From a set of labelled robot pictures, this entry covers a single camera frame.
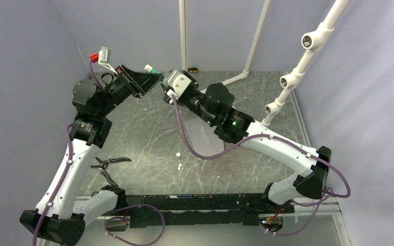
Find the green white glue stick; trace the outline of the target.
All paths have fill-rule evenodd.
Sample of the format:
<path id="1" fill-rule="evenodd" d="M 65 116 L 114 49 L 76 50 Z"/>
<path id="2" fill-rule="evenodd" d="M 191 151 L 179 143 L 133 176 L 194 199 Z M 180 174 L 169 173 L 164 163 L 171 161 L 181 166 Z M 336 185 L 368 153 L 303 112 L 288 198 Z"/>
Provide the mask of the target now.
<path id="1" fill-rule="evenodd" d="M 154 67 L 152 67 L 152 66 L 149 65 L 149 64 L 147 64 L 147 65 L 144 67 L 144 69 L 145 69 L 145 71 L 148 72 L 148 73 L 158 74 L 159 76 L 162 77 L 162 80 L 165 79 L 165 75 L 164 75 L 162 72 L 158 71 L 157 69 L 155 69 Z"/>

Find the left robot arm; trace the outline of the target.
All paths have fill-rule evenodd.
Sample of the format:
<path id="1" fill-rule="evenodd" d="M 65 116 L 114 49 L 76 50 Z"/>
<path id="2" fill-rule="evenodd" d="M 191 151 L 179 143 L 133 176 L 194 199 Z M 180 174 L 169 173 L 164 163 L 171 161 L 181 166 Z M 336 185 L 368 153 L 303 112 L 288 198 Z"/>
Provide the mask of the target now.
<path id="1" fill-rule="evenodd" d="M 112 123 L 108 119 L 128 97 L 140 98 L 163 80 L 163 74 L 137 72 L 124 65 L 111 72 L 112 80 L 101 88 L 93 79 L 73 87 L 77 114 L 66 127 L 67 149 L 47 192 L 33 210 L 25 210 L 20 223 L 32 235 L 32 245 L 76 245 L 86 226 L 99 216 L 126 211 L 125 190 L 107 185 L 92 198 L 76 204 L 76 197 L 89 166 L 102 149 Z"/>

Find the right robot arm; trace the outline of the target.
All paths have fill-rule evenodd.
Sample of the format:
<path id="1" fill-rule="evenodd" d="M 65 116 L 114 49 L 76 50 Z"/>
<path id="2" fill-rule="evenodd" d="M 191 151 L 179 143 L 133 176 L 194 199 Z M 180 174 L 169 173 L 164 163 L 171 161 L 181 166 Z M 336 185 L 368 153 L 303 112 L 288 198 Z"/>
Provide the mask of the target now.
<path id="1" fill-rule="evenodd" d="M 232 144 L 232 147 L 211 156 L 199 154 L 187 140 L 181 115 L 177 112 L 180 133 L 192 154 L 209 160 L 219 158 L 238 146 L 244 146 L 290 167 L 294 174 L 279 182 L 270 183 L 264 192 L 262 206 L 269 213 L 276 212 L 285 202 L 294 198 L 322 199 L 329 160 L 320 152 L 327 154 L 330 151 L 328 148 L 304 146 L 269 130 L 252 116 L 235 109 L 235 96 L 222 83 L 210 85 L 205 93 L 200 92 L 198 86 L 193 81 L 179 86 L 162 83 L 164 101 L 174 105 L 176 110 L 180 106 L 186 107 L 214 127 L 215 135 L 223 142 Z"/>

